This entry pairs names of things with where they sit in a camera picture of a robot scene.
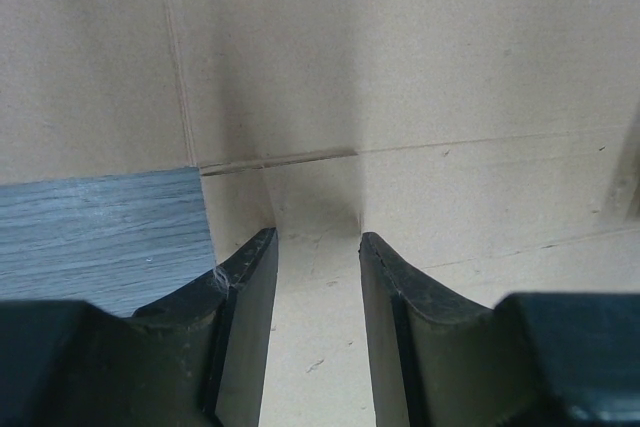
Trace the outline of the brown cardboard box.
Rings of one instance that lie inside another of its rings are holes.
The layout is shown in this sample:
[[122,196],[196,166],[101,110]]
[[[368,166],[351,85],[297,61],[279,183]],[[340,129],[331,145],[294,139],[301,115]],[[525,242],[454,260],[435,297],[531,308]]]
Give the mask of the brown cardboard box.
[[375,422],[366,231],[462,295],[639,287],[639,0],[1,0],[1,293],[122,314],[192,242],[69,254],[89,178],[195,167],[278,229],[260,422]]

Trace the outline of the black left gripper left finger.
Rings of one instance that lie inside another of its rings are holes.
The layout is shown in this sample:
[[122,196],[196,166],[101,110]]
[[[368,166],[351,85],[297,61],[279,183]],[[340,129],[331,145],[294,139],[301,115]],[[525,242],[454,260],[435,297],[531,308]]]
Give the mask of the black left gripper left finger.
[[2,424],[257,425],[277,272],[267,228],[130,317],[79,300],[3,302]]

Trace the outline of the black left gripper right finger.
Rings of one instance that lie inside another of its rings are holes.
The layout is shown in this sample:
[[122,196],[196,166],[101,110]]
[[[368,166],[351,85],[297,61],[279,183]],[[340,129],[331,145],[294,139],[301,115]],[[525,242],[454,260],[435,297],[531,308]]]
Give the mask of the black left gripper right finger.
[[362,236],[380,426],[635,426],[639,298],[516,292],[484,307]]

